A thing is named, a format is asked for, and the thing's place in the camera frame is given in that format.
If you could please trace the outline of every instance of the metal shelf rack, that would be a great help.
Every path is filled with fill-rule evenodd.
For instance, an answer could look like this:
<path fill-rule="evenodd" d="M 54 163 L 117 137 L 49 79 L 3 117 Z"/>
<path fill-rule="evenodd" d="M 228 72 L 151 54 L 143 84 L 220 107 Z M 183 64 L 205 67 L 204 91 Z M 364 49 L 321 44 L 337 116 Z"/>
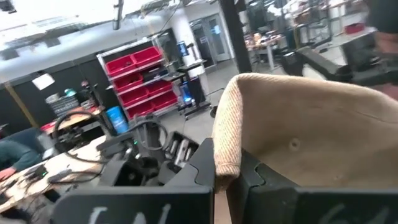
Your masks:
<path fill-rule="evenodd" d="M 129 50 L 129 49 L 134 49 L 134 48 L 137 48 L 136 51 L 139 51 L 139 50 L 142 50 L 142 48 L 140 48 L 140 46 L 142 46 L 142 45 L 146 45 L 147 47 L 148 47 L 148 45 L 149 45 L 150 47 L 151 47 L 151 46 L 159 46 L 159 45 L 157 44 L 157 41 L 156 41 L 155 39 L 151 39 L 151 40 L 141 40 L 141 41 L 137 41 L 137 42 L 132 43 L 132 44 L 123 45 L 123 46 L 121 46 L 121 47 L 118 47 L 118 48 L 115 48 L 115 49 L 112 49 L 112 50 L 109 50 L 109 51 L 107 51 L 107 52 L 103 52 L 103 53 L 97 55 L 98 62 L 99 62 L 99 64 L 101 65 L 102 69 L 104 70 L 104 72 L 105 72 L 105 74 L 106 74 L 106 76 L 107 76 L 107 78 L 108 78 L 108 80 L 109 80 L 111 86 L 114 86 L 114 83 L 113 83 L 113 82 L 114 82 L 115 80 L 119 79 L 119 78 L 125 77 L 126 75 L 129 75 L 129 74 L 132 74 L 132 73 L 135 73 L 135 72 L 140 72 L 140 71 L 143 71 L 143 70 L 147 70 L 148 68 L 151 68 L 151 67 L 156 66 L 156 65 L 158 65 L 158 64 L 162 64 L 162 65 L 167 69 L 167 65 L 165 64 L 165 59 L 162 58 L 162 59 L 160 59 L 160 60 L 158 60 L 158 61 L 155 61 L 155 62 L 152 62 L 152 63 L 148 63 L 147 65 L 141 66 L 141 67 L 139 67 L 139 68 L 135 68 L 134 70 L 130 70 L 130 71 L 128 71 L 128 72 L 124 72 L 124 73 L 122 73 L 122 74 L 120 74 L 120 75 L 117 75 L 117 76 L 115 76 L 115 77 L 110 77 L 110 76 L 108 75 L 108 73 L 107 73 L 107 71 L 106 71 L 106 69 L 105 69 L 105 64 L 106 64 L 106 62 L 107 62 L 107 61 L 105 60 L 106 57 L 112 57 L 113 55 L 117 55 L 117 54 L 119 54 L 119 56 L 122 57 L 122 56 L 125 56 L 125 55 L 121 55 L 123 51 Z M 160 96 L 160 95 L 163 95 L 163 94 L 165 94 L 165 93 L 168 93 L 168 92 L 170 92 L 170 91 L 173 91 L 173 90 L 171 89 L 171 90 L 164 91 L 164 92 L 162 92 L 162 93 L 156 94 L 156 95 L 151 96 L 151 97 L 149 97 L 149 98 L 146 98 L 146 99 L 144 99 L 144 100 L 142 100 L 142 101 L 140 101 L 140 102 L 134 103 L 134 104 L 131 105 L 131 106 L 126 106 L 126 107 L 123 106 L 123 101 L 121 100 L 121 95 L 123 95 L 123 94 L 125 94 L 125 93 L 128 93 L 128 92 L 130 92 L 130 91 L 136 90 L 136 89 L 138 89 L 138 88 L 140 88 L 140 87 L 149 85 L 149 84 L 151 84 L 151 83 L 155 83 L 155 82 L 157 82 L 157 81 L 159 81 L 159 80 L 163 80 L 164 78 L 167 78 L 168 76 L 169 76 L 169 74 L 157 76 L 157 77 L 153 78 L 152 80 L 149 80 L 149 81 L 144 82 L 144 83 L 142 83 L 142 84 L 140 84 L 140 85 L 137 85 L 137 86 L 133 86 L 133 87 L 131 87 L 131 88 L 127 89 L 127 90 L 121 91 L 121 92 L 117 92 L 117 91 L 115 90 L 115 88 L 113 88 L 113 91 L 114 91 L 115 95 L 117 96 L 117 98 L 118 98 L 118 100 L 119 100 L 119 103 L 120 103 L 120 105 L 121 105 L 121 107 L 122 107 L 122 109 L 123 109 L 123 111 L 124 111 L 124 114 L 126 115 L 126 118 L 127 118 L 128 120 L 130 120 L 130 118 L 129 118 L 129 113 L 128 113 L 128 109 L 133 108 L 133 107 L 135 107 L 135 106 L 137 106 L 137 105 L 140 105 L 140 104 L 142 104 L 142 103 L 148 102 L 148 101 L 150 101 L 150 100 L 153 100 L 154 98 L 156 98 L 156 97 L 158 97 L 158 96 Z M 179 105 L 179 102 L 174 103 L 174 104 L 169 105 L 169 106 L 166 106 L 165 108 L 162 108 L 162 109 L 160 109 L 160 110 L 158 110 L 158 111 L 155 111 L 153 114 L 156 115 L 156 116 L 161 116 L 161 115 L 163 115 L 163 114 L 166 114 L 166 113 L 168 113 L 168 112 L 170 112 L 170 111 L 173 111 L 173 110 L 177 109 L 177 108 L 178 108 L 178 105 Z"/>

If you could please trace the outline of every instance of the concrete floor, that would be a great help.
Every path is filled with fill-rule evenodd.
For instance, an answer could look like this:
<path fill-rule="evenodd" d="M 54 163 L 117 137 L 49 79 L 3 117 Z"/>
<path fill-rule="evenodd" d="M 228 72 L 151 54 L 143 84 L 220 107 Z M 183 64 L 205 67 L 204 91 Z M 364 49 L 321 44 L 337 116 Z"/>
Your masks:
<path fill-rule="evenodd" d="M 347 16 L 344 19 L 344 25 L 358 22 L 361 20 L 361 17 L 358 15 L 354 16 Z M 339 26 L 337 22 L 334 22 L 333 25 L 333 32 L 339 33 Z M 352 36 L 345 36 L 341 35 L 335 37 L 332 45 L 327 46 L 329 50 L 322 54 L 329 60 L 332 60 L 338 64 L 345 64 L 344 58 L 338 47 L 341 43 L 346 42 L 352 39 Z M 284 72 L 281 68 L 276 68 L 273 71 L 267 70 L 267 66 L 259 67 L 260 73 L 270 73 L 274 75 L 284 75 Z M 219 88 L 223 88 L 227 85 L 232 77 L 238 74 L 238 70 L 232 60 L 219 63 L 217 65 L 217 71 L 209 73 L 202 77 L 204 82 L 207 82 L 208 86 L 204 86 L 207 91 L 214 91 Z M 312 70 L 311 68 L 305 68 L 304 74 L 306 77 L 309 78 L 317 78 L 322 79 L 323 77 L 317 73 L 316 71 Z M 217 92 L 211 95 L 208 98 L 213 105 L 217 105 L 222 91 Z M 193 115 L 188 121 L 185 121 L 183 116 L 180 116 L 177 112 L 176 113 L 169 113 L 161 117 L 162 123 L 166 126 L 169 131 L 180 131 L 181 133 L 186 134 L 187 136 L 191 137 L 192 139 L 196 140 L 197 142 L 202 142 L 205 138 L 211 136 L 211 130 L 213 127 L 213 118 L 209 115 L 209 110 L 206 110 L 202 113 L 198 113 Z M 229 210 L 228 204 L 226 202 L 226 195 L 221 193 L 216 195 L 216 203 L 215 203 L 215 223 L 216 224 L 227 224 L 231 223 L 231 219 L 229 217 Z M 48 217 L 51 211 L 51 205 L 47 205 L 45 208 L 42 208 L 38 213 L 38 219 L 35 223 L 48 223 Z M 5 219 L 0 219 L 0 224 L 6 223 L 20 223 Z"/>

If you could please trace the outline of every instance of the white wall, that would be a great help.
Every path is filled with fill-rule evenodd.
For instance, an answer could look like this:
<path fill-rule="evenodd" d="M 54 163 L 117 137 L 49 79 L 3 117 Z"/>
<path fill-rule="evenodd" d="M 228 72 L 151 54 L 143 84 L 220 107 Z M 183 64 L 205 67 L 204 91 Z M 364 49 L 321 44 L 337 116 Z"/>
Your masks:
<path fill-rule="evenodd" d="M 219 5 L 216 4 L 197 4 L 185 8 L 190 21 L 202 17 L 219 13 Z M 0 76 L 3 81 L 12 80 L 24 75 L 45 70 L 46 68 L 71 61 L 76 58 L 84 57 L 104 49 L 121 45 L 123 43 L 140 39 L 150 35 L 150 24 L 154 32 L 160 31 L 165 20 L 168 19 L 167 13 L 149 15 L 145 19 L 134 19 L 125 21 L 120 30 L 112 30 L 112 24 L 103 24 L 93 27 L 83 32 L 74 33 L 61 37 L 61 45 L 46 48 L 39 46 L 34 52 L 29 47 L 19 50 L 20 57 L 11 60 L 0 60 Z"/>

